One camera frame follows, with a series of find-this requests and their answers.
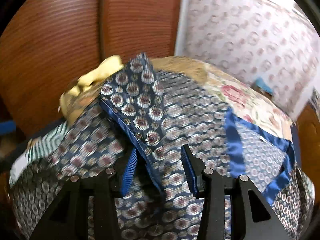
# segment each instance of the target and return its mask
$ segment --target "floral bedsheet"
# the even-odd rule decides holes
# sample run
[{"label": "floral bedsheet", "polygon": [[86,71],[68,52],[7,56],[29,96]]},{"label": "floral bedsheet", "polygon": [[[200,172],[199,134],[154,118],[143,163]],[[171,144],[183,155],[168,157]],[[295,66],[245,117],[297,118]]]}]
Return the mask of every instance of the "floral bedsheet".
[{"label": "floral bedsheet", "polygon": [[292,121],[273,102],[215,66],[203,64],[208,73],[205,88],[229,103],[236,115],[272,135],[292,140]]}]

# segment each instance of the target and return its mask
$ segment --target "red flower print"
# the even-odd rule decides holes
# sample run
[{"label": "red flower print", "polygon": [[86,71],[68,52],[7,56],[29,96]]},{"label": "red flower print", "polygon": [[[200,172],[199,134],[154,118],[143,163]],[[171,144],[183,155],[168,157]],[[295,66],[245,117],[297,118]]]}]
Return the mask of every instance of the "red flower print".
[{"label": "red flower print", "polygon": [[253,120],[251,119],[251,117],[250,117],[248,114],[246,114],[246,115],[243,117],[243,119],[245,119],[246,121],[248,121],[248,122],[250,122],[250,123],[253,123]]},{"label": "red flower print", "polygon": [[221,92],[227,96],[231,101],[234,101],[236,103],[240,103],[241,105],[245,105],[247,102],[247,96],[246,94],[240,90],[235,88],[231,85],[224,85],[221,88]]}]

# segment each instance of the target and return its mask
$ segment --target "green striped fabric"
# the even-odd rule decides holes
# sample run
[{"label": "green striped fabric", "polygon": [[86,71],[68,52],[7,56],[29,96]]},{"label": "green striped fabric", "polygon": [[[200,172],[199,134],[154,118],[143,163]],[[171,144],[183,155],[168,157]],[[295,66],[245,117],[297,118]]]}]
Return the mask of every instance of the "green striped fabric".
[{"label": "green striped fabric", "polygon": [[33,161],[47,157],[54,152],[62,139],[69,131],[67,121],[60,124],[45,136],[41,137],[32,147],[25,150],[14,162],[10,170],[9,184],[12,187],[18,180],[23,170]]}]

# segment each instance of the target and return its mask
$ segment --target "light blue object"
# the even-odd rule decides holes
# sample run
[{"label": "light blue object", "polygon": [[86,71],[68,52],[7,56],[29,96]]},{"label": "light blue object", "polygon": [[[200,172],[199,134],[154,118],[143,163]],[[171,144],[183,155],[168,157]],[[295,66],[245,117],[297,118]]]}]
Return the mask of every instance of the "light blue object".
[{"label": "light blue object", "polygon": [[16,123],[12,120],[0,122],[0,135],[8,134],[16,130]]},{"label": "light blue object", "polygon": [[273,95],[273,90],[263,81],[261,77],[257,78],[254,84],[260,87],[265,92],[269,93],[270,95]]}]

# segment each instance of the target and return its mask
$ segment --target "dark blue patterned garment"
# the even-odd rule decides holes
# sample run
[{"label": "dark blue patterned garment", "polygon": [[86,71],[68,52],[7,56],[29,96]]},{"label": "dark blue patterned garment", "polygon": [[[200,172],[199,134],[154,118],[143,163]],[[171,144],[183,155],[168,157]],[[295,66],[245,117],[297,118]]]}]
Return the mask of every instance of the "dark blue patterned garment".
[{"label": "dark blue patterned garment", "polygon": [[[133,183],[125,198],[116,199],[122,238],[195,240],[203,199],[195,199],[189,191],[180,148],[188,144],[206,167],[231,176],[234,160],[228,152],[227,113],[228,104],[194,80],[179,73],[156,73],[140,54],[108,78],[101,88],[101,100],[97,98],[85,109],[58,149],[32,163],[18,179],[13,187],[13,207],[22,231],[30,237],[70,176],[95,176],[133,145],[139,152]],[[263,192],[278,175],[286,153],[242,124],[235,122],[234,127],[243,173]],[[314,188],[296,166],[290,183],[292,186],[275,196],[272,207],[289,236],[297,239],[309,223]],[[226,197],[225,239],[230,239],[230,218],[230,199]],[[92,240],[92,197],[88,226]]]}]

